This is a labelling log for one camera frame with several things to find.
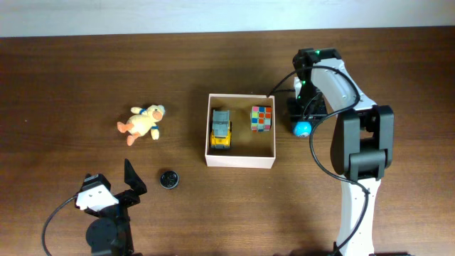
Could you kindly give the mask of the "blue white ball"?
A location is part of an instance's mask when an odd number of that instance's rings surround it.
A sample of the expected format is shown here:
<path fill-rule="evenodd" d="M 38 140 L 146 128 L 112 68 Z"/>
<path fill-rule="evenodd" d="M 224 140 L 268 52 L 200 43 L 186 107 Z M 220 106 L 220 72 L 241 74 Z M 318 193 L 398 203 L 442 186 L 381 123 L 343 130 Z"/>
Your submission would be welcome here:
<path fill-rule="evenodd" d="M 311 134 L 312 125 L 307 121 L 298 121 L 294 124 L 292 132 L 296 137 L 308 137 Z"/>

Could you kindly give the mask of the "pink cardboard box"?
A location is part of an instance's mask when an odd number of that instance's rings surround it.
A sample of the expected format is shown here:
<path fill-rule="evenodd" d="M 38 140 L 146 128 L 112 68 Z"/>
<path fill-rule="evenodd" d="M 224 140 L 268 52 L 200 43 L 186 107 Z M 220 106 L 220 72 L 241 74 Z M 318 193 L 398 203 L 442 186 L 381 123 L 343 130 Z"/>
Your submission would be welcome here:
<path fill-rule="evenodd" d="M 251 130 L 254 106 L 269 107 L 272 123 L 268 132 Z M 213 110 L 228 110 L 232 122 L 232 144 L 229 149 L 210 147 Z M 273 96 L 215 94 L 208 96 L 205 132 L 205 160 L 212 167 L 270 169 L 276 159 L 275 101 Z"/>

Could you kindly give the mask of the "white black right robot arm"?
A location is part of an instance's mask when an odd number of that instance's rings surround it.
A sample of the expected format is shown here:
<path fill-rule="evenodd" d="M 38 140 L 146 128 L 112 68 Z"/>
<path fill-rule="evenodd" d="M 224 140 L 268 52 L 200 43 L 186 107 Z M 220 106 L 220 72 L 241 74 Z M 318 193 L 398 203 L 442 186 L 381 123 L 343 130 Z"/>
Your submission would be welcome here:
<path fill-rule="evenodd" d="M 292 63 L 296 95 L 287 107 L 294 134 L 313 144 L 316 129 L 336 118 L 328 175 L 341 183 L 342 204 L 332 255 L 373 255 L 375 199 L 392 163 L 394 113 L 362 92 L 334 48 L 301 49 Z"/>

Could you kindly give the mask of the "black round lid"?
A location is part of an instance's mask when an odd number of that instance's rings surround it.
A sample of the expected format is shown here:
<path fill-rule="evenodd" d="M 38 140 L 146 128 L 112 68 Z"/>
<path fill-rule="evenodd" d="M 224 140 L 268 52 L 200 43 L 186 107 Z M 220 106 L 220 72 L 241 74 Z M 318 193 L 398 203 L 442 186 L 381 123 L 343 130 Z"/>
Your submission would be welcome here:
<path fill-rule="evenodd" d="M 179 175 L 175 171 L 165 171 L 161 174 L 159 182 L 165 189 L 173 189 L 179 183 Z"/>

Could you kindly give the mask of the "yellow grey toy truck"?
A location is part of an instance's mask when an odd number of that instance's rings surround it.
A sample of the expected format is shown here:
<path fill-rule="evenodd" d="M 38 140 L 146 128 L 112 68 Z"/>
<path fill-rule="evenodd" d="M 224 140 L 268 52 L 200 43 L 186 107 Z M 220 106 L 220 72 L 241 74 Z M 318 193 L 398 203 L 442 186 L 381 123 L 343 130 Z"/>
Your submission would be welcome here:
<path fill-rule="evenodd" d="M 231 121 L 229 110 L 214 110 L 210 147 L 213 149 L 229 149 L 231 147 Z"/>

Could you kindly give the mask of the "yellow plush duck toy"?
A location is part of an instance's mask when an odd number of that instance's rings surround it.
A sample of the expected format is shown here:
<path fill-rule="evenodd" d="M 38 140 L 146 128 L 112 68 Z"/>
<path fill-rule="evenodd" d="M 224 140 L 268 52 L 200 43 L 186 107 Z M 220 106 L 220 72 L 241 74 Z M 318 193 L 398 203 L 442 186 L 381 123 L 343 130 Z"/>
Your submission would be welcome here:
<path fill-rule="evenodd" d="M 163 105 L 151 105 L 148 108 L 132 107 L 130 111 L 133 115 L 125 123 L 117 122 L 119 132 L 129 132 L 127 145 L 131 146 L 148 132 L 153 140 L 158 140 L 160 131 L 157 123 L 163 119 L 166 113 L 165 107 Z"/>

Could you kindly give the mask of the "colourful puzzle cube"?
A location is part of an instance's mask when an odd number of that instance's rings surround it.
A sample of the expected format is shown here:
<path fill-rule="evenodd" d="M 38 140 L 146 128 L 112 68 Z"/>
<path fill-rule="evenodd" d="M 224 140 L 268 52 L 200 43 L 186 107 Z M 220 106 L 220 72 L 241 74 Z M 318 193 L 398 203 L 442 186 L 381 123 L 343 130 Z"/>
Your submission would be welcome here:
<path fill-rule="evenodd" d="M 250 129 L 253 132 L 268 132 L 272 127 L 272 108 L 252 106 L 250 113 Z"/>

